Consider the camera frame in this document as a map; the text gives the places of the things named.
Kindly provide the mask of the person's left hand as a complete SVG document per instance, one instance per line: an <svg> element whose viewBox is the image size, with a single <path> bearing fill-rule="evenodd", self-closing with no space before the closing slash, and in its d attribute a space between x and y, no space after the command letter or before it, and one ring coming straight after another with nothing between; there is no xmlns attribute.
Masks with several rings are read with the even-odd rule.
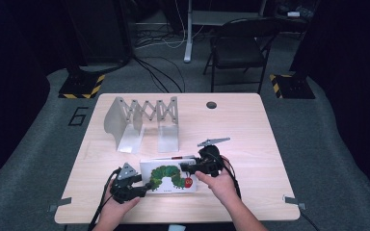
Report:
<svg viewBox="0 0 370 231"><path fill-rule="evenodd" d="M123 220L124 216L141 200L139 197L135 197L134 199L119 204L113 199L109 190L106 192L105 199L106 202L103 205L100 220L110 225L118 225Z"/></svg>

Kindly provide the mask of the black folding chair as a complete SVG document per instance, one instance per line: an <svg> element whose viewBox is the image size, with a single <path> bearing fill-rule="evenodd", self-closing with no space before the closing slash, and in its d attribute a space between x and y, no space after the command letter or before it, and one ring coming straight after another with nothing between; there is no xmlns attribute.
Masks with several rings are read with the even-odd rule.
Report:
<svg viewBox="0 0 370 231"><path fill-rule="evenodd" d="M272 44L280 30L280 23L271 17L239 18L222 25L210 39L210 54L203 70L206 73L211 68L211 91L217 86L217 69L244 69L246 73L250 68L261 67L258 80L224 83L224 86L257 84L257 93L260 93Z"/></svg>

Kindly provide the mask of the white desk leg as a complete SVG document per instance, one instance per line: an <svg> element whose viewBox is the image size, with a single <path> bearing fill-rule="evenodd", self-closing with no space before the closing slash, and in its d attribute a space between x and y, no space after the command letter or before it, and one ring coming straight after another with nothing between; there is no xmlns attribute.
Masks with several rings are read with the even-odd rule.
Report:
<svg viewBox="0 0 370 231"><path fill-rule="evenodd" d="M193 0L188 0L188 10L187 10L187 37L186 37L186 47L183 62L188 64L192 60L192 50L193 50Z"/></svg>

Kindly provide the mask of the person's right hand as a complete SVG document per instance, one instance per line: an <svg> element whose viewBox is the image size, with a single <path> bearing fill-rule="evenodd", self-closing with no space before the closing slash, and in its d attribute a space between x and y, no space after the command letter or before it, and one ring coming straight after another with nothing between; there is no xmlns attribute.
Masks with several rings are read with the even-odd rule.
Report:
<svg viewBox="0 0 370 231"><path fill-rule="evenodd" d="M240 201L240 198L237 195L234 182L228 173L230 167L229 160L225 156L222 159L225 166L218 176L212 177L197 171L196 177L208 186L226 208L230 208L231 206L235 206Z"/></svg>

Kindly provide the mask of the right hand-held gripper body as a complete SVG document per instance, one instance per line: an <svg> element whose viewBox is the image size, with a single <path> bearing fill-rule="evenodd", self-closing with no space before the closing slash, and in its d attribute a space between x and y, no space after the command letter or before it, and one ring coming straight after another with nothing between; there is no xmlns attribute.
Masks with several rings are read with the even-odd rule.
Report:
<svg viewBox="0 0 370 231"><path fill-rule="evenodd" d="M228 171L219 148L216 146L217 143L223 141L229 141L229 138L207 139L198 144L200 146L198 171L210 174L212 177L217 177L223 169Z"/></svg>

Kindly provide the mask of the grey metal expandable book rack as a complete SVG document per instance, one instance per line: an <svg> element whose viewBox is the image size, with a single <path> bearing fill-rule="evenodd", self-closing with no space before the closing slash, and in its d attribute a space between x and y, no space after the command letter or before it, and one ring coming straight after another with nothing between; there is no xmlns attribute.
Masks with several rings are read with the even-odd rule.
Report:
<svg viewBox="0 0 370 231"><path fill-rule="evenodd" d="M145 135L145 121L157 123L157 149L160 153L179 150L179 115L177 97L169 102L162 99L125 102L116 97L104 119L104 130L114 137L116 149L124 153L137 153Z"/></svg>

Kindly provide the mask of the caterpillar picture book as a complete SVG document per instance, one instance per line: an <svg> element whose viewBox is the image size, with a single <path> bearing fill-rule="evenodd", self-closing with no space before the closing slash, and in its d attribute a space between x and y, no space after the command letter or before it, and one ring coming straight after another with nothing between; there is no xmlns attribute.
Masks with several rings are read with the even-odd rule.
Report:
<svg viewBox="0 0 370 231"><path fill-rule="evenodd" d="M149 193L195 193L197 177L182 171L181 163L194 165L196 160L194 156L141 160L143 184L153 183Z"/></svg>

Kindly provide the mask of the grey desk top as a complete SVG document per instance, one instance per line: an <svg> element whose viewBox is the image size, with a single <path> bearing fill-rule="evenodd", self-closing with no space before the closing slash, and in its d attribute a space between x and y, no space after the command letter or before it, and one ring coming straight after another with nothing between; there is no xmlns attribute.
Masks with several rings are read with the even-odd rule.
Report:
<svg viewBox="0 0 370 231"><path fill-rule="evenodd" d="M192 11L190 20L192 25L221 26L231 20L259 16L260 13Z"/></svg>

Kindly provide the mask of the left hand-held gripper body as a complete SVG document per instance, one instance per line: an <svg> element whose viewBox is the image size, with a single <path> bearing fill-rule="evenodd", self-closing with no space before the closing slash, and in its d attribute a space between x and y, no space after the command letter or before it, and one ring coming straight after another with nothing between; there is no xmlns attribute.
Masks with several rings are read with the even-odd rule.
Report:
<svg viewBox="0 0 370 231"><path fill-rule="evenodd" d="M134 183L142 180L142 175L135 168L125 163L123 167L117 169L117 177L114 179L110 193L116 202L122 204L134 199L132 193L135 191Z"/></svg>

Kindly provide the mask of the black yellow striped stand base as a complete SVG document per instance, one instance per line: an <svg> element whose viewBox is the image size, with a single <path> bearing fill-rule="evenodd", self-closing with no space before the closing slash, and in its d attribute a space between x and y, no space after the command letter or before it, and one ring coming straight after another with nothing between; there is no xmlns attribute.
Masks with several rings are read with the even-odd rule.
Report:
<svg viewBox="0 0 370 231"><path fill-rule="evenodd" d="M270 80L277 98L314 99L315 95L306 79L297 79L292 75L271 74Z"/></svg>
<svg viewBox="0 0 370 231"><path fill-rule="evenodd" d="M94 98L105 78L102 71L86 71L80 67L69 68L67 78L59 90L59 98Z"/></svg>

